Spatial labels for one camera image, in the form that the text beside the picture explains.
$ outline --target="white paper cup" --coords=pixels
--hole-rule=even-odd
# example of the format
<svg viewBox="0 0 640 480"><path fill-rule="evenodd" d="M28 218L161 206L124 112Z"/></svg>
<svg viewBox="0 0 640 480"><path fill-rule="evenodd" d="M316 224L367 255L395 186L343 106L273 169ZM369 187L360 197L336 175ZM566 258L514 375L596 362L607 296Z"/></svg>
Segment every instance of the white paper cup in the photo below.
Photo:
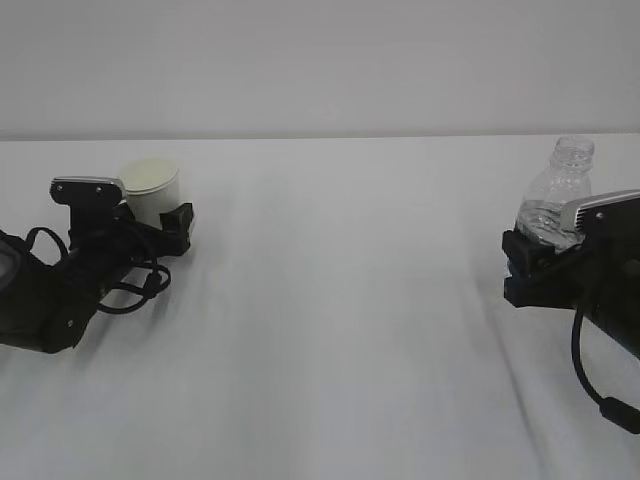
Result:
<svg viewBox="0 0 640 480"><path fill-rule="evenodd" d="M136 220L162 229L160 214L180 206L178 167L166 158L145 158L120 171L127 204Z"/></svg>

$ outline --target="plastic water bottle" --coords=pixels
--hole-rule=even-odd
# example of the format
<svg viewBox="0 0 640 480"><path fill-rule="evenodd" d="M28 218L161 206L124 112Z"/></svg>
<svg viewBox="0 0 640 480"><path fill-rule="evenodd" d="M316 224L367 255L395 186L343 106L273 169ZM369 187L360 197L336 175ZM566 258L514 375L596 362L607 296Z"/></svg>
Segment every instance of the plastic water bottle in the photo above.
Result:
<svg viewBox="0 0 640 480"><path fill-rule="evenodd" d="M523 235L555 246L558 253L584 240L578 232L560 228L560 212L567 202L591 196L593 152L593 142L588 138L568 136L558 140L549 166L524 195L516 220L516 228Z"/></svg>

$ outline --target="cable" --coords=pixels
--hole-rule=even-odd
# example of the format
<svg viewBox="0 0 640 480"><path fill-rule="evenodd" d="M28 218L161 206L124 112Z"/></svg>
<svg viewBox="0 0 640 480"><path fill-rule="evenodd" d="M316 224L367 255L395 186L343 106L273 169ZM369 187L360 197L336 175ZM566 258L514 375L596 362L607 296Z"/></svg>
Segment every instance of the cable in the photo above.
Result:
<svg viewBox="0 0 640 480"><path fill-rule="evenodd" d="M573 369L576 371L576 376L578 377L580 385L582 385L582 388L587 392L587 395L589 395L594 402L600 405L600 403L602 403L602 396L596 391L587 378L580 354L580 334L582 332L584 315L589 307L590 296L589 292L585 294L584 298L578 304L576 315L573 319L573 327L571 329L571 361L573 362Z"/></svg>
<svg viewBox="0 0 640 480"><path fill-rule="evenodd" d="M596 278L591 287L586 290L576 308L576 315L571 329L571 361L573 362L573 368L580 385L582 385L582 388L587 392L587 395L598 404L602 416L628 432L637 435L640 434L640 410L635 409L617 398L603 397L600 395L587 378L584 366L582 365L580 334L582 332L584 316L590 304L593 303L594 308L597 307L597 302L594 301L596 297L594 293L599 289L599 286L604 280L605 274L603 273L599 278Z"/></svg>
<svg viewBox="0 0 640 480"><path fill-rule="evenodd" d="M148 262L131 261L127 265L132 268L151 270L151 273L147 275L142 287L126 282L118 282L112 287L112 290L122 290L134 295L139 295L142 298L133 305L129 305L127 307L110 307L102 303L98 304L99 311L110 315L126 315L128 313L135 312L142 308L149 300L155 298L160 292L166 290L171 284L171 272L164 265L158 264L158 257L153 246L144 237L144 235L139 232L136 223L128 222L124 219L121 221L125 224L125 230L131 233L140 242L145 250L147 258L149 258ZM164 281L162 280L162 275L160 275L161 272L166 275L166 279Z"/></svg>
<svg viewBox="0 0 640 480"><path fill-rule="evenodd" d="M60 250L60 258L67 258L69 256L67 247L62 241L62 239L58 236L56 232L54 232L53 230L47 227L35 227L29 231L26 238L24 239L29 251L33 250L33 246L36 243L36 237L40 232L46 233L55 242L56 246L58 247L58 250Z"/></svg>

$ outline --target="white wall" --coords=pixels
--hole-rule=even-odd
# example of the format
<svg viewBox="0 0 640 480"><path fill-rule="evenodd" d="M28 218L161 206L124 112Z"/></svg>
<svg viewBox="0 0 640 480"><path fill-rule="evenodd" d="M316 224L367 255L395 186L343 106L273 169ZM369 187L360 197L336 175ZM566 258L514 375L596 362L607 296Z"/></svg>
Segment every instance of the white wall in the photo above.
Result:
<svg viewBox="0 0 640 480"><path fill-rule="evenodd" d="M0 136L640 130L638 0L5 0Z"/></svg>

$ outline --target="white table surface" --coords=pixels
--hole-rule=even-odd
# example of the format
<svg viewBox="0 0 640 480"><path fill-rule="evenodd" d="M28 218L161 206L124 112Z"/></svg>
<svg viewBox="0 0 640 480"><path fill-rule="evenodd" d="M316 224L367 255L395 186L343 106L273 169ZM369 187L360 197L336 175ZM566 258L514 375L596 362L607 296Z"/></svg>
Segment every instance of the white table surface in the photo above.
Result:
<svg viewBox="0 0 640 480"><path fill-rule="evenodd" d="M637 188L640 136L592 138L594 191ZM197 214L155 304L54 356L0 347L1 477L637 479L571 314L501 299L501 233L554 140L0 143L9 233L66 232L53 176L151 155ZM598 388L640 404L635 359L584 337Z"/></svg>

